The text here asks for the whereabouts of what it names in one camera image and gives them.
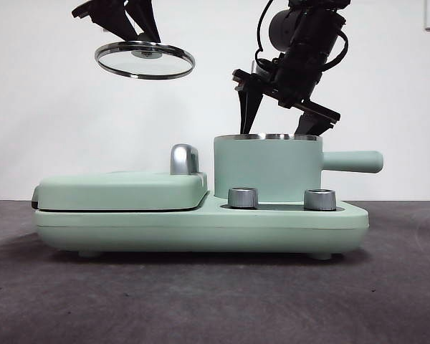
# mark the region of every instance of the kitchen appliance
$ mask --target kitchen appliance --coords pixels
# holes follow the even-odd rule
[[[368,212],[322,189],[321,173],[377,173],[383,157],[375,151],[324,152],[320,135],[340,115],[310,101],[322,73],[347,53],[348,39],[341,31],[345,19],[337,10],[350,1],[290,0],[290,8],[269,27],[271,42],[282,52],[269,61],[258,54],[259,30],[271,2],[259,20],[252,73],[233,73],[241,129],[239,135],[215,138],[214,191],[208,191],[207,175],[199,170],[199,152],[187,144],[172,147],[169,171],[46,178],[32,198],[43,241],[84,257],[107,251],[301,252],[329,259],[360,246]],[[142,34],[135,33],[125,11]],[[126,5],[91,0],[73,15],[90,15],[125,40],[96,51],[97,63],[109,72],[157,80],[183,77],[194,68],[188,52],[161,44],[151,0]],[[344,49],[327,62],[338,37]],[[183,67],[163,67],[166,56]],[[249,134],[263,95],[304,111],[294,135]]]

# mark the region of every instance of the silver lid handle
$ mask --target silver lid handle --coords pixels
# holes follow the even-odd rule
[[[199,152],[192,145],[180,143],[171,151],[171,174],[192,174],[199,172]]]

